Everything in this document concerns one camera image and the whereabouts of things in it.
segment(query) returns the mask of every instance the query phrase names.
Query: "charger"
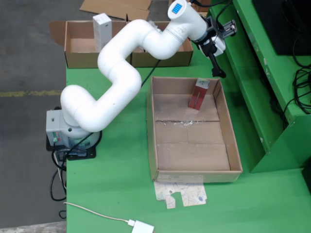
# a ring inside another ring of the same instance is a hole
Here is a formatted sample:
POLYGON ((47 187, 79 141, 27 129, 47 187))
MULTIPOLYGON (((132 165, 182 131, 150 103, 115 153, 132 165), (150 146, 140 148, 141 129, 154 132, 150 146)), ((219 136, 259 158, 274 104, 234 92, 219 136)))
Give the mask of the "charger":
POLYGON ((155 228, 154 226, 137 220, 129 220, 128 225, 133 227, 132 233, 153 233, 155 228))
POLYGON ((122 218, 109 217, 109 216, 96 213, 95 211, 92 211, 92 210, 87 209, 87 208, 85 208, 83 206, 76 205, 76 204, 73 204, 73 203, 70 203, 70 202, 64 202, 64 204, 78 207, 80 209, 86 210, 86 211, 88 211, 88 212, 90 212, 92 214, 98 215, 100 217, 105 217, 105 218, 108 218, 108 219, 111 219, 111 220, 117 220, 117 221, 126 222, 127 225, 133 227, 132 233, 153 233, 154 232, 154 228, 155 228, 154 226, 149 225, 149 224, 144 223, 144 222, 141 222, 141 221, 137 221, 137 220, 134 221, 134 220, 131 220, 131 219, 130 220, 125 220, 125 219, 122 219, 122 218))

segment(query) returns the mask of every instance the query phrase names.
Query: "cardboard box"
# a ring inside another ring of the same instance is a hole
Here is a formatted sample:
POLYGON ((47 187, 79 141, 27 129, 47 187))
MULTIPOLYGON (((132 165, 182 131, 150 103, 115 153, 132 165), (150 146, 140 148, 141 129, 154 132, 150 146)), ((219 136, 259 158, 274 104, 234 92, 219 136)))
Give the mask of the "cardboard box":
MULTIPOLYGON (((175 0, 169 0, 169 7, 170 5, 174 2, 175 0)), ((211 3, 211 0, 199 0, 200 3, 204 4, 204 5, 209 5, 211 3)), ((194 10, 196 10, 200 15, 206 17, 207 16, 207 13, 208 13, 208 10, 209 8, 208 7, 200 7, 200 6, 197 6, 195 4, 192 4, 191 5, 193 7, 194 10)))
POLYGON ((151 0, 85 0, 81 11, 88 11, 97 14, 106 13, 108 16, 126 19, 144 19, 147 20, 148 8, 151 0))
MULTIPOLYGON (((168 23, 155 22, 161 30, 164 30, 168 23)), ((125 25, 125 21, 112 21, 112 36, 115 36, 125 25)), ((92 21, 52 21, 49 27, 52 39, 65 48, 68 68, 97 68, 99 53, 95 51, 92 21)), ((173 57, 161 61, 158 66, 189 66, 192 54, 192 43, 186 40, 173 57)), ((132 65, 134 67, 153 67, 156 62, 156 58, 139 48, 133 51, 132 65)))
POLYGON ((153 77, 147 94, 151 178, 160 182, 233 182, 240 155, 220 79, 201 110, 188 107, 197 79, 153 77))

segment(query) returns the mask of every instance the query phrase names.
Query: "robot end effector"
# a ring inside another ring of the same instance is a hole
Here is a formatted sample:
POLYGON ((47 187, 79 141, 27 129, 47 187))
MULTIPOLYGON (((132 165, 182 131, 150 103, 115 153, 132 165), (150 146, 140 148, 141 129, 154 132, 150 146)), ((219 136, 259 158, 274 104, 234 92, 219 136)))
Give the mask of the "robot end effector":
POLYGON ((225 50, 225 38, 234 36, 237 33, 235 21, 231 20, 225 25, 221 25, 219 23, 217 24, 211 16, 202 18, 207 24, 207 35, 200 41, 193 41, 193 43, 212 62, 212 76, 225 78, 226 73, 219 67, 215 57, 223 54, 225 50))

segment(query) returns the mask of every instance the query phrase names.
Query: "cardboard tray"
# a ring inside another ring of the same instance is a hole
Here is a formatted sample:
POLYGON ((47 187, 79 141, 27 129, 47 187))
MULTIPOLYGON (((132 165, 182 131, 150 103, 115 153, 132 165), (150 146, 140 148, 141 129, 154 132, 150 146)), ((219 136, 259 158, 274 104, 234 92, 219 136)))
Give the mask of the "cardboard tray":
MULTIPOLYGON (((112 21, 112 36, 125 25, 125 21, 112 21)), ((164 30, 169 22, 155 22, 164 30)), ((52 21, 49 23, 52 39, 64 46, 68 68, 97 68, 98 52, 95 51, 93 21, 52 21)), ((193 54, 192 43, 187 39, 170 59, 163 60, 159 67, 189 66, 193 54)), ((157 59, 137 48, 133 51, 134 67, 153 67, 157 59)))
POLYGON ((242 173, 221 82, 210 79, 198 111, 188 107, 196 81, 152 78, 147 94, 147 125, 154 181, 233 182, 242 173))

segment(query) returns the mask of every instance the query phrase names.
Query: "white cable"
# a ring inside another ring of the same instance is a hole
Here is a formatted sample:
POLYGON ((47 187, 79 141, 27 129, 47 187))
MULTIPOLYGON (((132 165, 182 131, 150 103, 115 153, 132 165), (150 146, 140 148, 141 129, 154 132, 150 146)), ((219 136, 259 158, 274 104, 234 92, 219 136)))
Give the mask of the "white cable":
POLYGON ((85 208, 85 207, 82 207, 82 206, 80 206, 80 205, 76 205, 76 204, 73 204, 73 203, 70 203, 70 202, 64 202, 64 204, 66 204, 66 205, 72 205, 72 206, 78 207, 78 208, 80 208, 80 209, 89 211, 89 212, 91 212, 92 214, 95 214, 95 215, 98 215, 98 216, 101 216, 101 217, 105 217, 105 218, 108 218, 108 219, 117 220, 117 221, 123 221, 123 222, 126 222, 126 223, 129 223, 129 221, 131 221, 131 220, 125 220, 125 219, 122 219, 122 218, 115 218, 115 217, 109 217, 109 216, 106 216, 106 215, 101 215, 101 214, 99 214, 99 213, 96 213, 95 211, 89 210, 89 209, 87 209, 87 208, 85 208))
MULTIPOLYGON (((59 165, 59 164, 58 164, 58 160, 56 159, 55 153, 56 153, 56 152, 54 152, 54 160, 55 160, 56 164, 59 165)), ((59 170, 59 168, 57 168, 57 170, 58 170, 58 175, 59 175, 59 179, 60 179, 60 182, 61 182, 61 181, 62 181, 62 177, 60 176, 60 170, 59 170)))

